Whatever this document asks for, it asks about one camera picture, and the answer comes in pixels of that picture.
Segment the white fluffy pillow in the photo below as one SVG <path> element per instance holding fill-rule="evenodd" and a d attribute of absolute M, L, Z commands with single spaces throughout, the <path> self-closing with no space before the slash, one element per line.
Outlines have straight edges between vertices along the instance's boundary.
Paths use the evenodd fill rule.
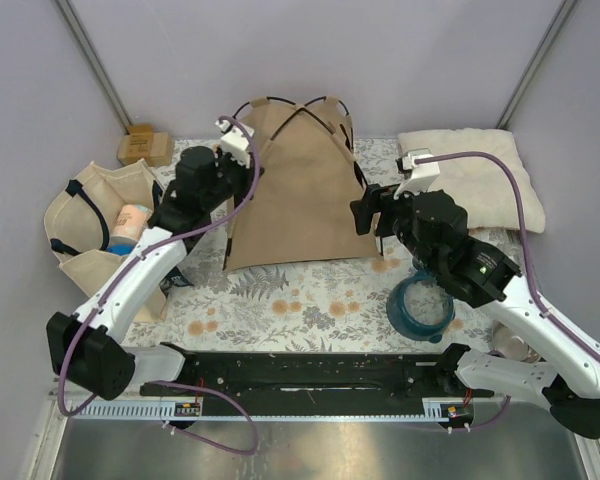
<path fill-rule="evenodd" d="M 541 234 L 546 217 L 519 157 L 513 134 L 497 129 L 434 129 L 398 135 L 400 151 L 427 149 L 434 156 L 480 151 L 501 160 L 515 177 L 520 190 L 526 229 Z M 443 190 L 468 212 L 468 227 L 517 230 L 516 201 L 512 186 L 500 167 L 479 157 L 445 161 L 433 190 Z"/>

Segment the steel pet bowl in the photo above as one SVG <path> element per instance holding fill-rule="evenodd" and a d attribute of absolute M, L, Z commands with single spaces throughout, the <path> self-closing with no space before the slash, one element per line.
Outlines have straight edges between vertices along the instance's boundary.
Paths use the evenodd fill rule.
<path fill-rule="evenodd" d="M 539 354 L 526 341 L 499 322 L 493 325 L 491 344 L 493 350 L 509 360 L 525 363 L 536 363 L 540 360 Z"/>

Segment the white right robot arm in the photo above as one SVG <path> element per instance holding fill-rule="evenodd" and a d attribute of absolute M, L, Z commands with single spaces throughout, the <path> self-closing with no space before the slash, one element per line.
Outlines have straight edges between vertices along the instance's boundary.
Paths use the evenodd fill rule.
<path fill-rule="evenodd" d="M 504 252 L 471 236 L 466 211 L 448 194 L 371 184 L 350 208 L 357 234 L 396 237 L 447 294 L 510 328 L 541 357 L 527 364 L 452 344 L 436 363 L 442 393 L 509 395 L 548 410 L 575 434 L 600 438 L 600 342 L 543 302 Z"/>

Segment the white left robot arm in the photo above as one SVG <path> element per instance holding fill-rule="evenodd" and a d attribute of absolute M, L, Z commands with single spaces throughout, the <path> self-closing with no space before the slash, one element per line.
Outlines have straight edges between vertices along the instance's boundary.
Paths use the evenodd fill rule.
<path fill-rule="evenodd" d="M 227 148 L 194 147 L 176 166 L 176 177 L 151 215 L 138 244 L 111 278 L 72 314 L 55 313 L 46 325 L 54 372 L 93 396 L 113 400 L 131 385 L 160 382 L 176 395 L 196 386 L 197 372 L 175 347 L 123 347 L 136 314 L 159 283 L 219 223 L 211 213 L 224 201 L 253 197 L 263 172 L 253 148 L 247 164 Z"/>

